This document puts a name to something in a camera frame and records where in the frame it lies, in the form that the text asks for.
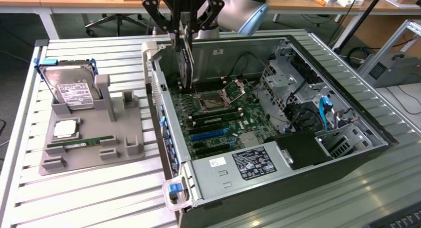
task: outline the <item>table leg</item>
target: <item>table leg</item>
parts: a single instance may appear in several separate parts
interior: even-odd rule
[[[49,39],[60,39],[53,24],[52,10],[48,7],[40,7],[36,9],[36,14],[40,16]]]
[[[346,35],[349,34],[350,30],[353,29],[354,25],[357,24],[357,21],[360,20],[361,16],[362,16],[362,13],[358,14],[358,15],[356,15],[356,16],[352,18],[352,20],[350,20],[350,22],[348,23],[348,26],[345,27],[345,30],[344,30],[344,32],[342,32],[342,34],[341,34],[341,36],[340,36],[340,38],[337,39],[337,42],[334,43],[334,46],[333,46],[332,49],[336,49],[337,47],[340,47],[340,45],[341,45],[341,43],[342,43],[342,41],[344,41]]]
[[[277,22],[277,21],[278,21],[280,16],[281,16],[281,14],[276,14],[276,15],[273,15],[272,22]]]
[[[89,18],[88,18],[88,14],[86,13],[81,14],[81,20],[84,21],[84,25],[86,26],[89,24]]]
[[[338,22],[340,22],[340,20],[341,20],[341,16],[342,16],[341,14],[337,14],[337,15],[336,15],[336,18],[334,18],[334,22],[336,22],[336,23],[338,23]]]

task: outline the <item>motherboard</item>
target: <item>motherboard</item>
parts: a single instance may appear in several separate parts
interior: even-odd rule
[[[253,82],[234,77],[169,89],[193,159],[261,144],[277,135]]]

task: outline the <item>power supply label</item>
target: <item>power supply label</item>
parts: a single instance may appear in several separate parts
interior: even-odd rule
[[[232,157],[244,180],[250,180],[276,171],[264,147],[234,153]]]
[[[60,84],[57,88],[68,106],[93,104],[89,87],[85,82]]]

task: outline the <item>green circuit board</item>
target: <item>green circuit board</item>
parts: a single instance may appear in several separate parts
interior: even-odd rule
[[[234,80],[236,78],[228,79],[226,84]],[[244,85],[245,94],[230,104],[221,99],[221,90],[206,91],[200,88],[204,91],[181,93],[178,87],[169,89],[186,147],[193,159],[242,149],[250,146],[249,143],[261,144],[266,137],[277,134],[253,94],[252,85],[246,81]],[[236,84],[229,84],[225,92],[230,100],[241,94]],[[192,142],[194,137],[213,132],[221,133],[221,131],[224,135]],[[248,143],[244,143],[245,135],[248,138],[252,135]]]

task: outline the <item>slotted metal table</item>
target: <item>slotted metal table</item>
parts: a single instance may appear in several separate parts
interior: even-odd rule
[[[344,179],[213,226],[361,227],[421,200],[421,131],[328,46],[305,30],[260,31],[257,36],[293,35],[399,141],[382,156]],[[234,34],[224,33],[221,37]],[[133,90],[140,97],[146,156],[142,160],[48,176],[38,163],[52,96],[29,67],[1,176],[1,228],[140,227],[174,228],[176,215],[164,205],[164,172],[142,79],[141,43],[166,36],[52,40],[32,58],[94,58],[109,74],[109,91]]]

